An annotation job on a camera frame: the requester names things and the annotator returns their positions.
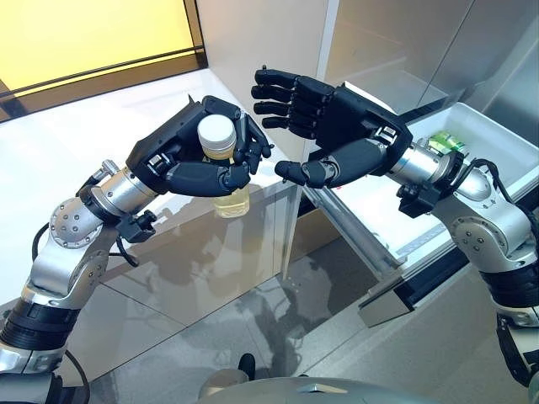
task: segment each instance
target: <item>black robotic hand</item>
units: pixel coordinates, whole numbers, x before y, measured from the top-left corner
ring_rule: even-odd
[[[234,124],[237,141],[233,164],[203,161],[197,126],[211,114],[225,115]],[[253,119],[236,105],[212,96],[204,97],[201,103],[189,97],[185,108],[135,144],[125,163],[159,194],[224,196],[247,185],[249,174],[256,173],[272,147]]]
[[[395,165],[412,141],[398,115],[346,88],[332,87],[310,77],[266,69],[254,74],[254,105],[264,128],[285,128],[316,140],[325,156],[305,162],[279,162],[275,172],[312,188],[343,185],[366,174],[383,175]]]

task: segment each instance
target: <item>white table surface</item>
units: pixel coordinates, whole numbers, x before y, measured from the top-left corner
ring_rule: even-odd
[[[123,167],[135,142],[182,109],[188,94],[195,101],[211,94],[241,106],[205,69],[0,124],[0,304],[19,297],[31,268],[34,234],[54,208],[71,198],[104,159]],[[249,185],[252,197],[275,192],[271,186],[280,178],[274,166],[282,159],[285,156],[276,147],[272,157],[260,163]],[[208,199],[167,194],[147,208],[159,218],[157,232],[163,232],[207,213],[212,205]]]

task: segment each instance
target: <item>white wall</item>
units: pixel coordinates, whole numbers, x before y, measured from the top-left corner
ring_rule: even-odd
[[[536,44],[484,113],[539,146],[539,46]]]
[[[466,104],[538,145],[539,17],[530,24],[498,71],[478,84]]]
[[[328,0],[199,0],[210,69],[253,113],[254,72],[262,65],[314,77]],[[270,132],[292,160],[304,140],[287,130]]]
[[[340,0],[326,80],[348,80],[398,113],[415,108],[470,3]]]

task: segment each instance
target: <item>yellow glass panel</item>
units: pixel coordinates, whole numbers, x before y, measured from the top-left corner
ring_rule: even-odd
[[[182,0],[2,2],[0,35],[0,79],[12,90],[193,46]]]

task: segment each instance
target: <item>robot finger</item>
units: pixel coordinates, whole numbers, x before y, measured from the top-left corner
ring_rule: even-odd
[[[250,180],[248,164],[222,167],[209,162],[181,162],[166,175],[168,190],[174,194],[216,197],[243,188]]]
[[[306,126],[290,123],[288,125],[288,130],[302,137],[303,139],[311,140],[311,139],[316,139],[317,137],[316,132],[312,127],[306,127]]]
[[[254,81],[258,85],[277,85],[283,88],[294,88],[298,77],[297,74],[266,69],[265,66],[254,73]]]
[[[310,104],[300,97],[292,98],[291,110],[299,112],[300,114],[312,116],[313,118],[320,116],[323,111],[320,105]]]
[[[306,177],[299,162],[278,162],[275,165],[275,173],[285,180],[290,180],[298,185],[305,185]]]
[[[290,112],[290,105],[276,103],[273,101],[261,101],[253,106],[255,114],[275,114],[279,116],[287,116]]]
[[[208,114],[225,115],[232,121],[238,120],[242,114],[242,110],[237,105],[230,104],[212,95],[206,95],[202,99],[202,106]]]
[[[251,139],[254,139],[260,145],[260,152],[262,153],[262,156],[264,158],[270,158],[271,149],[275,145],[270,145],[264,132],[262,132],[259,126],[256,125],[256,122],[254,122],[250,115],[247,115],[247,130]]]
[[[292,98],[292,90],[276,86],[253,86],[251,95],[254,99],[274,99],[282,103],[289,103]]]
[[[317,123],[311,116],[292,111],[290,114],[290,124],[303,126],[305,128],[315,128]]]
[[[310,104],[324,104],[331,99],[335,88],[314,78],[301,76],[297,79],[296,93]]]
[[[236,145],[232,157],[235,163],[241,164],[245,160],[245,152],[248,150],[250,142],[246,114],[234,122],[234,130],[236,131]]]
[[[234,148],[234,162],[241,163],[246,161],[249,165],[249,171],[255,174],[260,158],[271,156],[271,149],[274,145],[268,143],[265,134],[256,125],[253,118],[245,114],[235,124],[237,140]]]
[[[288,118],[270,116],[268,118],[262,119],[262,126],[266,129],[273,129],[273,128],[287,129],[289,122],[290,120]]]
[[[266,129],[283,128],[288,129],[290,132],[304,139],[316,139],[314,122],[308,120],[306,122],[307,125],[302,125],[302,123],[305,122],[292,122],[289,118],[280,118],[276,116],[262,119],[262,126]]]
[[[385,149],[380,144],[360,139],[320,160],[303,164],[278,162],[275,173],[310,188],[333,188],[372,173],[384,163],[385,158]]]

